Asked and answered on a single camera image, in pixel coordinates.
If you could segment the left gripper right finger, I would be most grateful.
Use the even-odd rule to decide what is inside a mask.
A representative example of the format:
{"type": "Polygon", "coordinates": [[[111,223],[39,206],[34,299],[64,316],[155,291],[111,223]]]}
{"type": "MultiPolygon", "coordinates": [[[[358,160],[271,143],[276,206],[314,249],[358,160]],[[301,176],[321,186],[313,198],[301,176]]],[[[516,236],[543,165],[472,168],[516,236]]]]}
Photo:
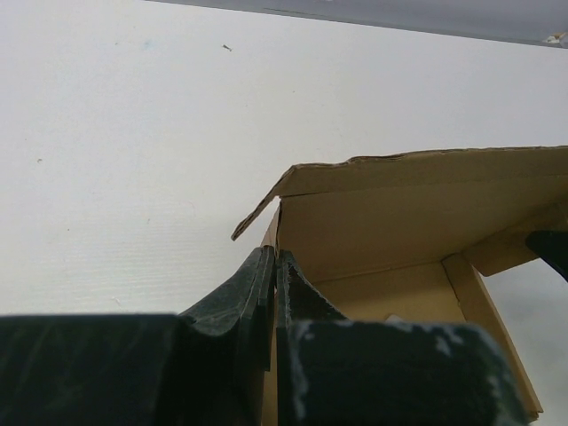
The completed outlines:
{"type": "Polygon", "coordinates": [[[280,252],[281,425],[526,425],[517,381],[481,327],[347,319],[280,252]]]}

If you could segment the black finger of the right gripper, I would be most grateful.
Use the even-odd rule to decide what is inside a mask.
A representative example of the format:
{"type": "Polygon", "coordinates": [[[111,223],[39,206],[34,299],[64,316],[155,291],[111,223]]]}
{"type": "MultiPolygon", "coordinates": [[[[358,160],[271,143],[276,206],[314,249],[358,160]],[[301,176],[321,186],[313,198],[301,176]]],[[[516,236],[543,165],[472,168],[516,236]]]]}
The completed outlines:
{"type": "Polygon", "coordinates": [[[568,280],[568,233],[565,231],[535,231],[525,239],[525,245],[537,257],[568,280]]]}

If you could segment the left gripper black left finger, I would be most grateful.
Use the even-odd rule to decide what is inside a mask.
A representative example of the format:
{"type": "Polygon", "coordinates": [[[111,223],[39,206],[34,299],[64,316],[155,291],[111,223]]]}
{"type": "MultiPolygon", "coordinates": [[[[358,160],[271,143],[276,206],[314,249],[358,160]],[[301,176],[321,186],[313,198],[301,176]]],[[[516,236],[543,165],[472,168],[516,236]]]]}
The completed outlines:
{"type": "Polygon", "coordinates": [[[262,247],[179,314],[2,317],[2,424],[258,425],[274,284],[262,247]]]}

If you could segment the brown cardboard box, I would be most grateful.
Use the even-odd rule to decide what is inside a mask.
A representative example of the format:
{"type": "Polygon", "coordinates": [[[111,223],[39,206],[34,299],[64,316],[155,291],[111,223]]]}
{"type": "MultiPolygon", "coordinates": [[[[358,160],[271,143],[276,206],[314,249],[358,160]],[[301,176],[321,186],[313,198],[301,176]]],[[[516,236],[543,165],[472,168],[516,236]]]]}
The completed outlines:
{"type": "Polygon", "coordinates": [[[526,237],[567,227],[567,149],[513,147],[297,164],[256,207],[264,244],[353,320],[472,322],[505,351],[526,413],[540,401],[484,278],[534,259],[526,237]]]}

